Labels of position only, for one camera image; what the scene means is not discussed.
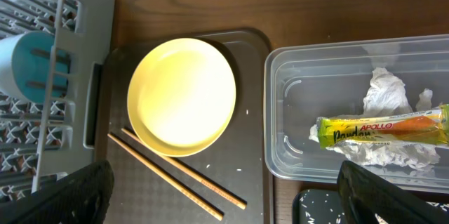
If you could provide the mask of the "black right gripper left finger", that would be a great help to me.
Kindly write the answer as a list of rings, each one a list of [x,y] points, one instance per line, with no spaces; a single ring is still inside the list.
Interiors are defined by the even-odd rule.
[[[24,199],[1,205],[1,222],[103,223],[113,188],[110,163],[98,161]]]

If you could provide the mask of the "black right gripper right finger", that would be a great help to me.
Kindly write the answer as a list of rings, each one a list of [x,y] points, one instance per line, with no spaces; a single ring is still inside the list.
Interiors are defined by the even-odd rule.
[[[345,218],[350,224],[388,223],[448,224],[448,213],[351,161],[344,161],[337,188]]]

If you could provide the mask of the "wooden chopstick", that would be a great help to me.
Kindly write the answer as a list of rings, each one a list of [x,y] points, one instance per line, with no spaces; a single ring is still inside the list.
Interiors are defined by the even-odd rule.
[[[200,184],[204,185],[208,189],[212,190],[217,195],[220,195],[222,198],[226,199],[228,202],[231,202],[235,206],[239,207],[240,209],[246,209],[247,203],[245,203],[243,200],[239,199],[236,196],[233,196],[230,192],[226,192],[224,189],[221,189],[218,185],[212,183],[209,181],[205,176],[200,175],[199,173],[193,171],[192,169],[188,168],[186,165],[182,164],[180,161],[172,158],[163,156],[160,154],[157,154],[160,158],[174,166],[175,168],[179,169],[181,172],[187,174],[189,177],[193,178]]]
[[[137,151],[135,151],[130,145],[125,143],[123,140],[117,138],[116,136],[113,136],[112,134],[107,134],[108,138],[113,140],[116,144],[118,144],[120,147],[122,147],[125,151],[127,151],[129,154],[131,154],[134,158],[136,158],[139,162],[144,164],[148,169],[153,171],[156,175],[161,177],[163,180],[165,180],[167,183],[169,183],[172,187],[174,187],[176,190],[181,192],[184,196],[189,198],[191,201],[193,201],[195,204],[200,206],[203,210],[208,212],[210,215],[212,215],[217,220],[221,221],[224,217],[222,213],[220,213],[218,210],[214,209],[209,203],[203,201],[200,197],[196,196],[190,189],[179,183],[176,179],[172,178],[168,173],[166,173],[163,169],[160,169],[156,164],[148,160],[148,158],[144,157]]]

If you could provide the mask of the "green snack wrapper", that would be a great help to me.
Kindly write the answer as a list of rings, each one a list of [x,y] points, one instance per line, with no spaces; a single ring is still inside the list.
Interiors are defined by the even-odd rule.
[[[352,143],[448,146],[448,106],[390,117],[338,119],[319,117],[321,147]]]

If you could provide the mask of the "white tissue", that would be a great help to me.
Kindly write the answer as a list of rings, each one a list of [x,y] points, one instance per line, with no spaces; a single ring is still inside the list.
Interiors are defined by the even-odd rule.
[[[361,119],[368,117],[389,117],[411,112],[430,110],[433,106],[433,91],[424,89],[419,94],[418,103],[413,109],[406,97],[405,84],[383,67],[373,70],[370,88],[363,99],[363,114],[339,115],[339,119]],[[330,151],[343,154],[348,160],[364,166],[386,166],[389,164],[410,167],[418,171],[429,170],[439,163],[440,155],[433,145],[374,145],[369,143],[350,143],[328,147]]]

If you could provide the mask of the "yellow plate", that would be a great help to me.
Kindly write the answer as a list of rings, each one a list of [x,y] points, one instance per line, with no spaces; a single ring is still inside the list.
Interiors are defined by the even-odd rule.
[[[141,59],[128,86],[127,112],[151,151],[187,157],[210,147],[236,107],[230,64],[212,44],[194,38],[163,42]]]

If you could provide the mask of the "light blue bowl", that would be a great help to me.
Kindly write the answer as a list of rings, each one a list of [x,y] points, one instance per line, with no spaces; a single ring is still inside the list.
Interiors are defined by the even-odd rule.
[[[46,94],[54,36],[28,32],[1,40],[1,92],[41,104]]]

